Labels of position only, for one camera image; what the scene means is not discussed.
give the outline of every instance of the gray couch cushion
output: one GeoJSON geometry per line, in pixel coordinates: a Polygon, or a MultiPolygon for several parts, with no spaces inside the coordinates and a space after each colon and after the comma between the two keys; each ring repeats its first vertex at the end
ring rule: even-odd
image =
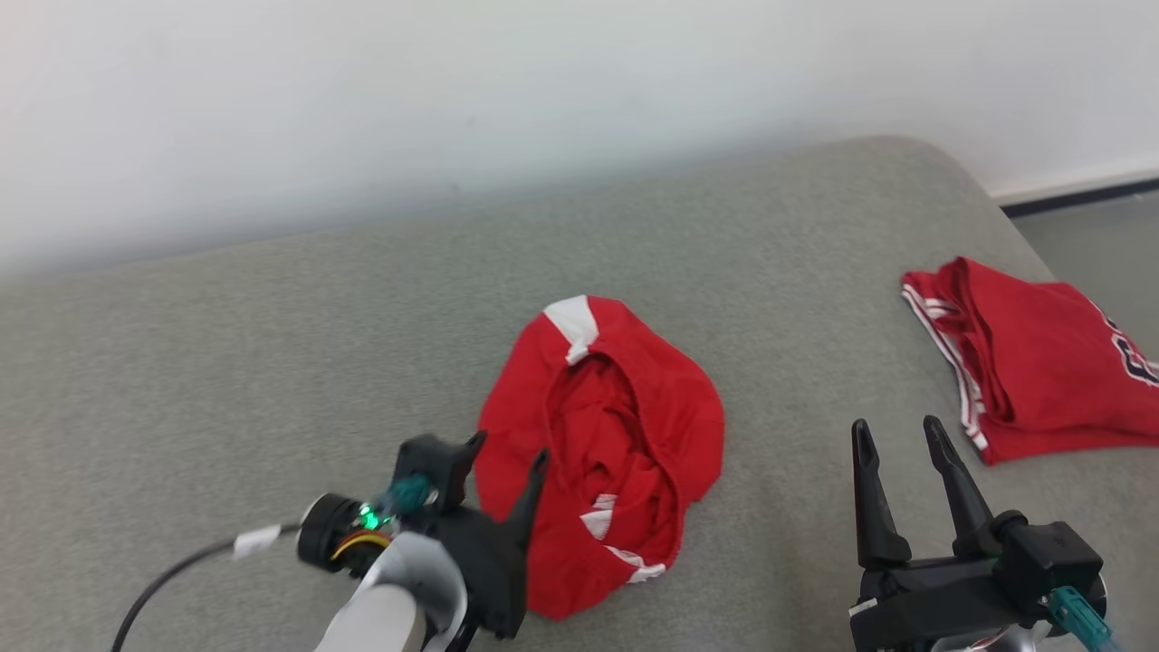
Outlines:
{"type": "MultiPolygon", "coordinates": [[[[969,447],[898,277],[958,254],[1050,278],[955,162],[877,138],[0,292],[0,647],[102,650],[187,552],[323,491],[380,490],[408,437],[468,437],[527,320],[586,292],[626,301],[715,381],[723,475],[668,574],[478,647],[851,649],[855,418],[914,554],[949,552],[921,417],[969,447]]],[[[996,511],[1066,520],[1103,554],[1111,622],[1136,650],[1159,633],[1156,460],[969,460],[996,511]]],[[[312,650],[352,588],[282,544],[174,581],[126,649],[312,650]]]]}

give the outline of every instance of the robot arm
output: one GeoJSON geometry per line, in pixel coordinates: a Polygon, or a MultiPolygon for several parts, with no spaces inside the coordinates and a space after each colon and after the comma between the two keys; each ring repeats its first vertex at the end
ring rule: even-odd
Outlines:
{"type": "Polygon", "coordinates": [[[403,444],[392,486],[422,478],[418,496],[400,500],[388,492],[371,504],[325,495],[311,507],[298,536],[299,559],[362,580],[316,652],[460,652],[480,628],[515,637],[527,610],[527,548],[547,452],[532,463],[508,520],[496,523],[461,505],[484,438],[478,433],[450,446],[422,435],[403,444]],[[364,544],[344,545],[381,530],[392,533],[385,549],[369,535],[364,544]]]}
{"type": "Polygon", "coordinates": [[[853,424],[858,563],[865,569],[850,609],[858,652],[1021,652],[1067,631],[1088,649],[1109,640],[1101,621],[1102,558],[1066,523],[1030,526],[1014,511],[991,515],[941,423],[926,417],[924,428],[957,534],[953,557],[911,559],[877,477],[869,426],[853,424]],[[1076,622],[1078,608],[1087,610],[1085,622],[1076,622]]]}

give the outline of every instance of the red fabric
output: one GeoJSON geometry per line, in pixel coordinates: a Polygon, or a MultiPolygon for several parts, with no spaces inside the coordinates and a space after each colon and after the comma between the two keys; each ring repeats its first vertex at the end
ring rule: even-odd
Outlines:
{"type": "Polygon", "coordinates": [[[586,609],[644,564],[671,567],[684,512],[721,470],[724,416],[712,382],[627,306],[589,296],[599,336],[569,367],[569,343],[540,313],[515,344],[483,406],[475,461],[483,511],[505,519],[527,470],[548,448],[547,482],[527,558],[529,607],[552,618],[586,609]],[[603,541],[584,526],[600,495],[617,495],[603,541]]]}
{"type": "Polygon", "coordinates": [[[902,284],[952,362],[960,356],[963,424],[986,464],[1159,446],[1159,369],[1073,286],[1027,283],[965,257],[910,271],[902,284]]]}

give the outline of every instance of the white wall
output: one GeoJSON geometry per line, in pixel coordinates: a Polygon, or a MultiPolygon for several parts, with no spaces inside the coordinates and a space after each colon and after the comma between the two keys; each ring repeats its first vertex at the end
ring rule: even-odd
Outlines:
{"type": "Polygon", "coordinates": [[[906,133],[1159,175],[1154,0],[0,0],[0,271],[906,133]]]}

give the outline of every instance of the white stripe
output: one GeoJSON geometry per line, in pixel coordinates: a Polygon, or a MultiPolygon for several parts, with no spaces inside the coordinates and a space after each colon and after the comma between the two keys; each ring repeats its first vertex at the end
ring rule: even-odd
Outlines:
{"type": "Polygon", "coordinates": [[[977,447],[978,450],[985,450],[986,447],[990,446],[990,442],[986,440],[986,437],[982,433],[982,427],[978,425],[978,415],[986,411],[985,404],[982,402],[982,389],[970,375],[969,371],[967,371],[956,345],[954,345],[950,339],[943,338],[942,335],[933,328],[933,317],[930,316],[923,307],[925,299],[921,298],[921,294],[919,294],[913,286],[903,284],[902,296],[910,303],[910,307],[913,309],[913,314],[918,317],[918,321],[925,325],[926,332],[930,334],[931,338],[933,338],[934,344],[938,346],[938,351],[942,353],[946,360],[954,368],[954,374],[957,376],[958,401],[962,404],[962,412],[960,417],[962,426],[965,427],[965,434],[970,438],[970,441],[974,442],[974,446],[977,447]]]}
{"type": "Polygon", "coordinates": [[[926,303],[926,307],[945,307],[948,309],[953,309],[954,312],[957,312],[957,306],[945,299],[921,299],[921,300],[926,303]]]}
{"type": "MultiPolygon", "coordinates": [[[[607,536],[607,528],[612,527],[612,510],[615,507],[615,495],[602,493],[596,497],[596,504],[592,506],[596,511],[580,515],[580,520],[588,527],[588,532],[598,541],[604,541],[604,537],[607,536]]],[[[643,558],[635,552],[626,552],[612,545],[604,548],[625,563],[636,567],[632,577],[628,578],[628,584],[642,583],[662,576],[668,570],[664,564],[646,565],[643,558]]]]}
{"type": "Polygon", "coordinates": [[[637,569],[635,572],[632,573],[632,577],[628,578],[628,584],[637,584],[644,580],[650,580],[653,578],[664,574],[664,571],[668,570],[668,567],[664,566],[664,564],[653,564],[651,566],[646,566],[644,561],[641,559],[639,555],[633,555],[632,552],[624,552],[619,548],[612,548],[611,545],[605,545],[604,548],[611,550],[613,555],[615,555],[620,559],[624,559],[625,562],[637,569]]]}
{"type": "Polygon", "coordinates": [[[596,315],[588,305],[588,294],[557,300],[544,308],[544,314],[552,320],[560,335],[567,339],[571,349],[566,358],[573,366],[588,357],[588,346],[599,337],[599,325],[596,315]]]}

